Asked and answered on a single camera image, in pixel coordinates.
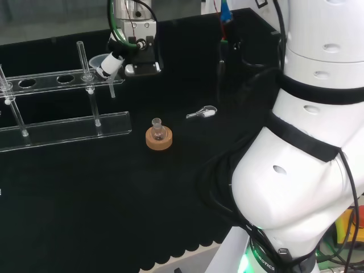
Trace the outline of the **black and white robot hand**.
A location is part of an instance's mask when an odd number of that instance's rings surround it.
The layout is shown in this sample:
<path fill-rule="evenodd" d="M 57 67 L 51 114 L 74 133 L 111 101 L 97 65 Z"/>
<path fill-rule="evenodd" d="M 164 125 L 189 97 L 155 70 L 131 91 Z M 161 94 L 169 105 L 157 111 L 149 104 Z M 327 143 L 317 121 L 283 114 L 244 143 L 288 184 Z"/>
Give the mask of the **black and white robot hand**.
<path fill-rule="evenodd" d="M 117 33 L 111 34 L 107 47 L 110 53 L 95 69 L 102 79 L 118 72 L 122 78 L 151 76 L 161 72 L 156 42 L 157 23 L 152 20 L 117 20 Z"/>

